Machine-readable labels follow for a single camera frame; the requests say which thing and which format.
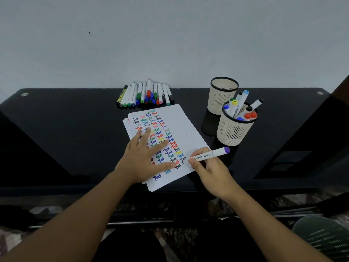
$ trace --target black rim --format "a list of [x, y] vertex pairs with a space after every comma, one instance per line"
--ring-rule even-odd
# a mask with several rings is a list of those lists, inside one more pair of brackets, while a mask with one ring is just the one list
[[255, 121], [258, 119], [258, 116], [257, 116], [254, 120], [250, 120], [250, 121], [237, 120], [237, 119], [235, 119], [235, 118], [230, 117], [230, 116], [224, 111], [224, 109], [223, 109], [223, 107], [224, 107], [226, 104], [228, 104], [228, 103], [229, 103], [229, 101], [225, 102], [224, 105], [222, 106], [222, 112], [223, 112], [223, 114], [224, 114], [228, 119], [231, 119], [232, 121], [235, 121], [235, 122], [237, 122], [237, 123], [242, 123], [242, 124], [253, 123], [253, 122], [255, 122]]
[[[216, 86], [214, 86], [214, 85], [212, 84], [212, 81], [213, 81], [213, 80], [216, 80], [216, 79], [227, 79], [227, 80], [233, 81], [234, 83], [236, 83], [236, 85], [237, 85], [238, 87], [237, 87], [236, 89], [221, 89], [221, 88], [218, 88], [218, 87], [216, 87]], [[237, 81], [235, 81], [234, 79], [231, 79], [231, 78], [229, 78], [229, 77], [219, 76], [219, 77], [215, 77], [215, 78], [213, 78], [213, 79], [211, 80], [211, 86], [212, 86], [214, 89], [217, 89], [217, 90], [219, 90], [219, 91], [223, 91], [223, 92], [234, 92], [234, 91], [238, 90], [238, 88], [239, 88], [239, 83], [238, 83]]]

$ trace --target hand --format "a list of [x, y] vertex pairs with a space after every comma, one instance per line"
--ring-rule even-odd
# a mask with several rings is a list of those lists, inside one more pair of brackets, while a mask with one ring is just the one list
[[116, 172], [122, 172], [130, 178], [131, 184], [146, 181], [160, 172], [176, 167], [176, 164], [171, 162], [157, 165], [151, 163], [151, 157], [159, 150], [165, 148], [169, 141], [163, 141], [148, 149], [147, 140], [150, 133], [151, 128], [148, 127], [141, 137], [142, 131], [139, 130], [133, 139], [129, 141], [124, 156], [115, 167]]
[[[203, 147], [194, 151], [190, 157], [196, 156], [198, 154], [207, 153], [210, 149]], [[190, 158], [188, 160], [192, 168], [200, 176], [200, 179], [205, 186], [205, 188], [214, 196], [227, 201], [229, 196], [232, 194], [233, 190], [239, 187], [232, 176], [229, 173], [228, 168], [224, 163], [217, 157], [206, 159], [206, 169], [203, 165]]]

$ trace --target person's leg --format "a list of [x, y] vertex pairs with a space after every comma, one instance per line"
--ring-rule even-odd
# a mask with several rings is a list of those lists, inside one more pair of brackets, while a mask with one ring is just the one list
[[198, 261], [266, 261], [239, 218], [212, 218], [198, 228]]
[[97, 261], [166, 261], [160, 242], [153, 233], [140, 229], [116, 228], [102, 241], [93, 262]]

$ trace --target floor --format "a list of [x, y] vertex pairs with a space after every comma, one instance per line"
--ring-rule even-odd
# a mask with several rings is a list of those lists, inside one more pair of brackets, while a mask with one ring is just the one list
[[[276, 198], [274, 204], [280, 207], [292, 206], [299, 204], [316, 203], [328, 199], [333, 194], [298, 194], [284, 195]], [[57, 207], [35, 207], [31, 212], [37, 214], [41, 211], [50, 211], [51, 213], [59, 213], [62, 208]], [[211, 216], [220, 216], [222, 214], [232, 214], [233, 210], [223, 201], [215, 199], [209, 202], [208, 211]], [[331, 217], [337, 223], [349, 230], [349, 211], [340, 215]], [[102, 238], [105, 239], [113, 229], [107, 229]], [[194, 261], [195, 254], [192, 250], [195, 249], [195, 240], [198, 237], [196, 228], [189, 229], [154, 229], [154, 234], [158, 238], [167, 256], [167, 261]], [[5, 229], [0, 229], [0, 256], [6, 254], [23, 239], [28, 237], [30, 233], [11, 232]]]

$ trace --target pen holder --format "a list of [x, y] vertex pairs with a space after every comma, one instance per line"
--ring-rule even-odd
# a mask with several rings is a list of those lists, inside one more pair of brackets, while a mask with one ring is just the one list
[[[246, 107], [248, 107], [248, 103], [244, 103], [242, 106], [239, 114], [243, 112]], [[223, 109], [223, 106], [221, 108], [221, 115], [220, 115], [220, 121], [218, 125], [217, 130], [217, 138], [218, 140], [228, 146], [236, 146], [240, 144], [242, 139], [246, 136], [249, 129], [252, 127], [253, 123], [258, 119], [258, 116], [254, 120], [250, 121], [241, 121], [232, 118], [229, 116]]]
[[220, 115], [223, 104], [233, 98], [239, 83], [228, 77], [215, 77], [211, 80], [207, 109], [212, 114]]

